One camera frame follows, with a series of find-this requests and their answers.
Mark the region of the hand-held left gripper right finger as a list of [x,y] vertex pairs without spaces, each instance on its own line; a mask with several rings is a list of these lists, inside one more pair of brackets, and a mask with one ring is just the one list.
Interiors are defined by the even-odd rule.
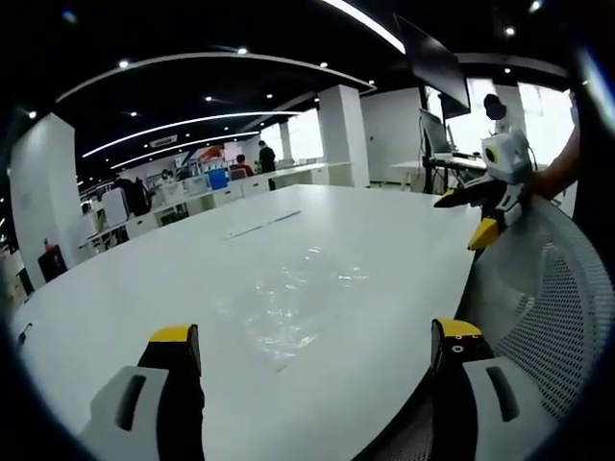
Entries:
[[431,323],[433,460],[527,460],[555,428],[529,375],[474,325]]

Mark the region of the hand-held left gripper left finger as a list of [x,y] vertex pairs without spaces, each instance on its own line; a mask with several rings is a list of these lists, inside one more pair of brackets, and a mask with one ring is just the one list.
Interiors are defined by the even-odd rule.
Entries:
[[80,441],[97,460],[203,460],[198,327],[155,332],[90,404]]

